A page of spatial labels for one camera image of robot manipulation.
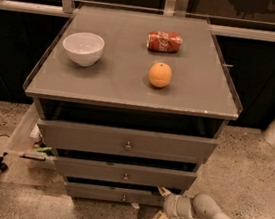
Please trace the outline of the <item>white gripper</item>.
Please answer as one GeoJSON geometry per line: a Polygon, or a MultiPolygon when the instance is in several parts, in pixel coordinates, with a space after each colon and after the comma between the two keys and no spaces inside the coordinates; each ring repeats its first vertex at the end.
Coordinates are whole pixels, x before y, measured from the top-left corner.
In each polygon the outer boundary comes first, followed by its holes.
{"type": "Polygon", "coordinates": [[[184,219],[194,219],[195,211],[192,207],[192,199],[183,195],[172,194],[170,190],[163,186],[158,187],[158,191],[165,198],[164,211],[160,210],[152,219],[170,219],[181,217],[184,219]]]}

